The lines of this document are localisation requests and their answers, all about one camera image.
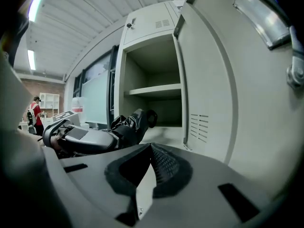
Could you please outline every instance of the ventilation slot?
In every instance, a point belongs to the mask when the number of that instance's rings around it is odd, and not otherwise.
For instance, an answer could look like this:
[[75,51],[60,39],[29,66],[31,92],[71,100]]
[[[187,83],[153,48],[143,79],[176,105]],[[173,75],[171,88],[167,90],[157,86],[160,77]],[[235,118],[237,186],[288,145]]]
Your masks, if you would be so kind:
[[200,114],[190,115],[190,135],[198,138],[204,143],[207,143],[209,116]]
[[163,26],[168,26],[168,25],[170,25],[169,20],[167,20],[167,19],[163,20],[163,21],[162,21],[162,25],[163,25]]
[[160,27],[162,27],[162,23],[161,23],[161,21],[157,21],[157,22],[155,22],[155,27],[156,27],[156,28],[160,28]]

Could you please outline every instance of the brick wall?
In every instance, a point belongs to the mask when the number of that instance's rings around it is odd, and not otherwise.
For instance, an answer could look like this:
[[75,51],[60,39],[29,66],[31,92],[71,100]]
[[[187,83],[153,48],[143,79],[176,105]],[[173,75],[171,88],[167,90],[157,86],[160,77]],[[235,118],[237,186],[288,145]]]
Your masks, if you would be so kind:
[[[63,101],[64,101],[64,92],[65,92],[65,85],[64,84],[57,84],[51,83],[46,81],[39,81],[39,80],[31,80],[31,79],[21,79],[24,86],[27,90],[34,96],[40,96],[40,93],[50,93],[50,94],[59,94],[59,113],[63,112]],[[53,111],[51,109],[41,109],[41,111],[45,111],[47,113],[47,117],[53,116]],[[23,114],[24,121],[27,120],[26,113],[28,112],[28,108]]]

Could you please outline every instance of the white ceiling panel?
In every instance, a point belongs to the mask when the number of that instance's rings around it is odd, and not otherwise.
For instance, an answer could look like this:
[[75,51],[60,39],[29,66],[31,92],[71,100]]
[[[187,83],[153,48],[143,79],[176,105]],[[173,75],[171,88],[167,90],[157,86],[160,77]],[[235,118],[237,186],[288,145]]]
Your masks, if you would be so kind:
[[14,67],[29,69],[27,50],[35,52],[36,73],[63,76],[79,55],[115,24],[142,7],[168,0],[42,0],[17,50]]

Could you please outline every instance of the ceiling light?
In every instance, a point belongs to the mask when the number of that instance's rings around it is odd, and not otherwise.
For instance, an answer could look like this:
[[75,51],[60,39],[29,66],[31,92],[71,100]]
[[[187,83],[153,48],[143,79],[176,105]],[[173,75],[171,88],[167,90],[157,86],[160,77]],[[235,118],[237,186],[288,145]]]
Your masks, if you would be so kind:
[[28,62],[29,62],[30,69],[31,70],[36,70],[34,52],[33,51],[28,50],[28,60],[29,60]]
[[41,0],[33,0],[32,1],[32,4],[30,5],[29,12],[28,12],[29,21],[35,22],[40,2],[41,2]]

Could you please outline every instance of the person in red shirt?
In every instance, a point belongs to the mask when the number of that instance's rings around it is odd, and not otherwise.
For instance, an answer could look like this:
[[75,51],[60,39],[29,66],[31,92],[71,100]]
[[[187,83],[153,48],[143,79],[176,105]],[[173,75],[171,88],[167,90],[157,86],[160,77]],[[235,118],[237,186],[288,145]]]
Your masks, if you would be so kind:
[[40,106],[39,106],[40,101],[41,100],[40,100],[39,96],[35,96],[34,101],[30,105],[30,107],[33,109],[35,117],[36,117],[36,124],[34,125],[34,127],[36,128],[36,133],[37,133],[37,135],[42,136],[44,127],[43,127],[42,121],[40,119],[40,117],[41,117],[41,110],[40,110]]

